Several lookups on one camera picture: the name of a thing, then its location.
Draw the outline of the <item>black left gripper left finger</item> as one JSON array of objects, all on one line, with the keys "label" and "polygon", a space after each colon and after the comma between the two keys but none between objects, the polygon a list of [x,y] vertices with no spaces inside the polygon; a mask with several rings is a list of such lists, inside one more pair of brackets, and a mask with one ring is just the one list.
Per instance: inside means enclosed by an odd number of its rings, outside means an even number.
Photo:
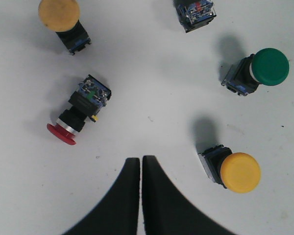
[{"label": "black left gripper left finger", "polygon": [[135,235],[140,199],[140,159],[127,158],[100,202],[66,235]]}]

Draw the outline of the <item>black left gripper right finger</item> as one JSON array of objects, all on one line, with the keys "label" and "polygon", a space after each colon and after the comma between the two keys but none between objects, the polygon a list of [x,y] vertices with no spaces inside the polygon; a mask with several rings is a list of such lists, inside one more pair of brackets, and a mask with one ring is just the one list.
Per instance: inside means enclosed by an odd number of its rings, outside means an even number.
[{"label": "black left gripper right finger", "polygon": [[155,156],[143,156],[142,206],[147,235],[233,234],[185,198]]}]

